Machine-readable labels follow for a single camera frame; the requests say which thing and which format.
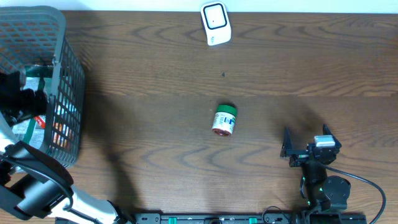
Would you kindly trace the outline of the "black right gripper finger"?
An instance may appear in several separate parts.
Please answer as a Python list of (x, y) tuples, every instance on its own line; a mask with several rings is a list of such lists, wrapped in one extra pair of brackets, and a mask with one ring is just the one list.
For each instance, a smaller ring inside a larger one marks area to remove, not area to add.
[(326, 124), (323, 125), (323, 135), (330, 135), (330, 136), (333, 135), (332, 132), (330, 131), (329, 127)]
[(308, 157), (308, 151), (294, 149), (292, 140), (290, 138), (289, 129), (287, 127), (285, 127), (282, 148), (280, 151), (280, 157), (290, 157), (290, 156)]

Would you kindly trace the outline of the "green lid spice jar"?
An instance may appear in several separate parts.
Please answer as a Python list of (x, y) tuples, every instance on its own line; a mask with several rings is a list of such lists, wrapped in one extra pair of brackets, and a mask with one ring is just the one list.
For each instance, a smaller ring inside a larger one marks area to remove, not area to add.
[(218, 105), (213, 120), (212, 131), (219, 136), (233, 134), (237, 109), (230, 105)]

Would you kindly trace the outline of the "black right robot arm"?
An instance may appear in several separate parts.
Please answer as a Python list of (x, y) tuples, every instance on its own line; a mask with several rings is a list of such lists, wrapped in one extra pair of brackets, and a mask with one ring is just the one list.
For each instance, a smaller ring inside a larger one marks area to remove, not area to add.
[(351, 192), (348, 180), (327, 174), (326, 168), (336, 160), (341, 143), (323, 125), (323, 134), (315, 136), (306, 149), (294, 149), (288, 128), (284, 129), (284, 140), (280, 157), (289, 158), (290, 167), (302, 170), (300, 194), (316, 212), (336, 212), (346, 210)]

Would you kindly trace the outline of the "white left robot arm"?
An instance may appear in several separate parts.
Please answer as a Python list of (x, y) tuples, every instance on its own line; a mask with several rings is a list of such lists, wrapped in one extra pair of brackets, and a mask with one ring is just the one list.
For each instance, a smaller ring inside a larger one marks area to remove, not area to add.
[(56, 223), (135, 223), (107, 200), (73, 186), (54, 158), (16, 138), (13, 124), (45, 114), (47, 95), (23, 89), (21, 72), (1, 74), (1, 209), (21, 220), (54, 217)]

